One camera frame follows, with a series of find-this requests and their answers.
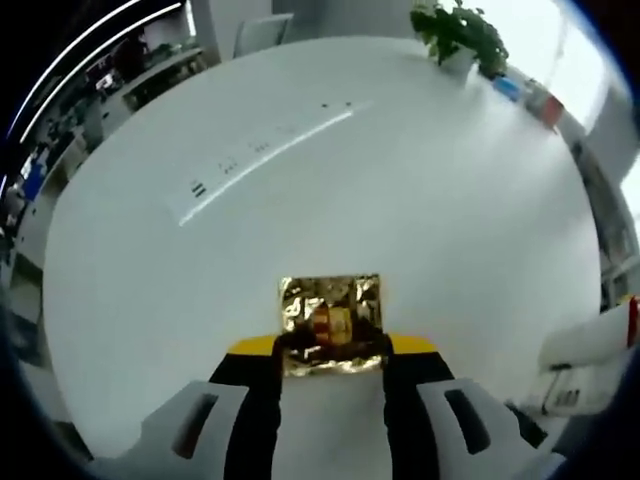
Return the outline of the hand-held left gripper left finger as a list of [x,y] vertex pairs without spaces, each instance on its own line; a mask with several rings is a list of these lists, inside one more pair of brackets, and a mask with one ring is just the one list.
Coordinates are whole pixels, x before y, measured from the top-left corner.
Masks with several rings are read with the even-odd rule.
[[148,415],[134,445],[89,465],[97,479],[269,479],[281,424],[282,348],[273,335],[235,343],[209,380]]

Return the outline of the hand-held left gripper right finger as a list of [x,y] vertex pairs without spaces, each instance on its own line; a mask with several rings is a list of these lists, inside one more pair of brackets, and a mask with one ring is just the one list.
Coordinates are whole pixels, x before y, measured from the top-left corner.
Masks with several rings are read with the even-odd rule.
[[565,461],[542,449],[532,419],[455,377],[423,337],[386,335],[382,374],[395,479],[549,479]]

